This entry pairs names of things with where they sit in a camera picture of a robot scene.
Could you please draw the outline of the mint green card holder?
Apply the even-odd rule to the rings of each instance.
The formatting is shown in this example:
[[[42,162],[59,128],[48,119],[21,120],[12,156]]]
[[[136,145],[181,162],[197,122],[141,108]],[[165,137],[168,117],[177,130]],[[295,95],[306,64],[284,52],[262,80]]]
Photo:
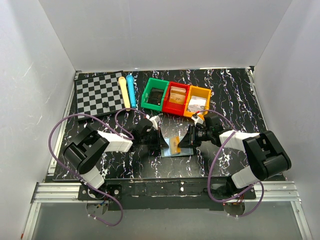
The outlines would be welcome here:
[[[192,148],[182,148],[178,153],[171,153],[171,149],[169,147],[161,149],[161,157],[163,158],[192,156],[193,154],[194,151]]]

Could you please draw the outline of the gold striped credit card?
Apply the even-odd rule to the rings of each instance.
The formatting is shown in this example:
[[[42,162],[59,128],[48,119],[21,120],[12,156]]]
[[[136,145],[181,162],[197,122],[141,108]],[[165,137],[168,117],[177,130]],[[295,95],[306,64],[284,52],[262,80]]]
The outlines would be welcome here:
[[[170,93],[169,96],[169,102],[173,104],[179,104],[183,105],[185,102],[186,95],[185,94],[179,94],[179,93]]]

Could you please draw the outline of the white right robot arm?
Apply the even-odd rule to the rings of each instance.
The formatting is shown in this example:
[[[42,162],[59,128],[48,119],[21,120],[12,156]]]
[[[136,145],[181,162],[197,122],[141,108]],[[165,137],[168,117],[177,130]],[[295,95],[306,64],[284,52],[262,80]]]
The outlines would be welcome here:
[[[202,118],[200,112],[192,115],[194,124],[188,127],[186,135],[177,145],[179,148],[197,148],[202,142],[210,141],[217,147],[232,148],[245,153],[248,166],[230,175],[224,186],[217,190],[221,195],[237,199],[245,188],[258,181],[265,181],[292,167],[292,162],[275,134],[267,130],[260,133],[246,133],[225,129],[222,115],[209,111]]]

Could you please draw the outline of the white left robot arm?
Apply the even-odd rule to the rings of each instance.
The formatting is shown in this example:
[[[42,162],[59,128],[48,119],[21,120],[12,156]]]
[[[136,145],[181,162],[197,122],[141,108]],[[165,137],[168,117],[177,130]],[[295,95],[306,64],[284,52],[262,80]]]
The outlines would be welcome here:
[[[63,157],[76,169],[80,177],[91,185],[89,194],[95,200],[103,199],[107,193],[105,179],[96,166],[103,154],[128,153],[139,146],[147,146],[152,150],[169,147],[161,129],[149,120],[138,123],[129,133],[133,135],[133,140],[125,139],[126,135],[123,133],[117,135],[87,126],[64,149]]]

